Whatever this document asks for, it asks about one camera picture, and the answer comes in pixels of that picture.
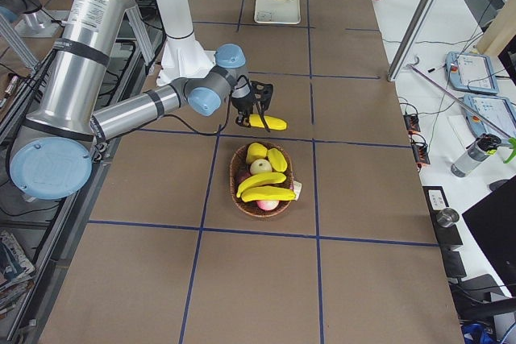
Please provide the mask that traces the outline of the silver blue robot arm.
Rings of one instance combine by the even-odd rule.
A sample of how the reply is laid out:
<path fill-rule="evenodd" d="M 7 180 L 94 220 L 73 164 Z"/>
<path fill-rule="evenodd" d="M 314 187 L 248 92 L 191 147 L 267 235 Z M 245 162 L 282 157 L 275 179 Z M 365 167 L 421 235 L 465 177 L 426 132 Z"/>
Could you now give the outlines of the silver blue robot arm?
<path fill-rule="evenodd" d="M 52 47 L 48 83 L 27 114 L 10 153 L 12 183 L 41 200 L 67 197 L 92 171 L 92 146 L 131 132 L 182 106 L 212 115 L 224 101 L 242 108 L 252 92 L 241 47 L 209 55 L 197 41 L 188 0 L 156 0 L 166 35 L 154 89 L 96 107 L 122 21 L 129 18 L 144 59 L 154 58 L 138 0 L 73 0 L 63 35 Z"/>

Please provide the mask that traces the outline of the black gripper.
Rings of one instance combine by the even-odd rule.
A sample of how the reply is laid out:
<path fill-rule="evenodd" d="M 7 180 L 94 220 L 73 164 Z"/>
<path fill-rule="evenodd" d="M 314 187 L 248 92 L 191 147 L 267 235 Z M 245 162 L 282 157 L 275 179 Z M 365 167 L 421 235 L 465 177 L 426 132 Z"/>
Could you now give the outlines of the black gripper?
<path fill-rule="evenodd" d="M 238 126 L 250 126 L 249 117 L 253 113 L 255 97 L 253 93 L 247 95 L 231 95 L 231 103 L 236 108 L 239 116 L 236 117 L 235 123 Z"/>

